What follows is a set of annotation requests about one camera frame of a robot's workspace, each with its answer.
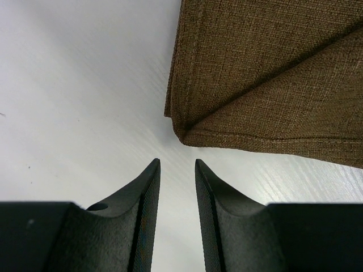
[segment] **black plastic part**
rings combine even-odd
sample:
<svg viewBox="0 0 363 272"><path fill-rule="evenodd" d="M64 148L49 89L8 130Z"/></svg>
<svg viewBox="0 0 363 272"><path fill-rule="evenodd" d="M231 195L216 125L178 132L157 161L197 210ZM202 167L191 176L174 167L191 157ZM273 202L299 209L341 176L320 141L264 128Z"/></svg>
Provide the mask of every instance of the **black plastic part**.
<svg viewBox="0 0 363 272"><path fill-rule="evenodd" d="M363 205L263 206L201 160L195 174L207 272L363 271Z"/></svg>
<svg viewBox="0 0 363 272"><path fill-rule="evenodd" d="M0 203L0 271L151 271L160 161L86 211L69 202Z"/></svg>

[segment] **brown fabric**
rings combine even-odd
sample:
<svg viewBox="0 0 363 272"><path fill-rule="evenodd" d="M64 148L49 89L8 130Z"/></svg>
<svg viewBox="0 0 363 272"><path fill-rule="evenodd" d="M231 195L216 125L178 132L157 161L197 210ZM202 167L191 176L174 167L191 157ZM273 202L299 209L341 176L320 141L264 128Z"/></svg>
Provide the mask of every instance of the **brown fabric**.
<svg viewBox="0 0 363 272"><path fill-rule="evenodd" d="M363 168L363 0L183 0L165 115L181 142Z"/></svg>

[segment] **fabric fold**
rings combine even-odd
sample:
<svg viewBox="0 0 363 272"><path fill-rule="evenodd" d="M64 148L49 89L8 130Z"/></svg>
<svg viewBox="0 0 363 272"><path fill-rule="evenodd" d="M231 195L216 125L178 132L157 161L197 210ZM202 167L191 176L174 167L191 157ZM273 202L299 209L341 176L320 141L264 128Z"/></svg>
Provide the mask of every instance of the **fabric fold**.
<svg viewBox="0 0 363 272"><path fill-rule="evenodd" d="M165 115L182 143L363 168L363 1L184 0Z"/></svg>

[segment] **white surface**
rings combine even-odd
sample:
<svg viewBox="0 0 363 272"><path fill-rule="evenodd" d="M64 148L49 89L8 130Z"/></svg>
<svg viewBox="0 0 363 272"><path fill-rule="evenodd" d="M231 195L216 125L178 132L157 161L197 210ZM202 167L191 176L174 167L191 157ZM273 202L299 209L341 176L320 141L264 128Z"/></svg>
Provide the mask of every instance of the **white surface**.
<svg viewBox="0 0 363 272"><path fill-rule="evenodd" d="M204 271L194 162L261 202L361 202L363 170L192 148L163 117L180 0L0 0L0 201L83 207L162 162L153 271Z"/></svg>

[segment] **folded fabric corner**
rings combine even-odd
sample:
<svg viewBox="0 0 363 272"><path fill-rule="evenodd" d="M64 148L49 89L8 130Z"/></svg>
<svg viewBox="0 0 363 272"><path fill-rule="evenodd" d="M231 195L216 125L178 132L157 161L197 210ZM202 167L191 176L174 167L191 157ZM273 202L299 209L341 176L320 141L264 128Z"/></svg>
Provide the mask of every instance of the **folded fabric corner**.
<svg viewBox="0 0 363 272"><path fill-rule="evenodd" d="M363 1L332 2L183 0L165 107L181 142L363 168Z"/></svg>

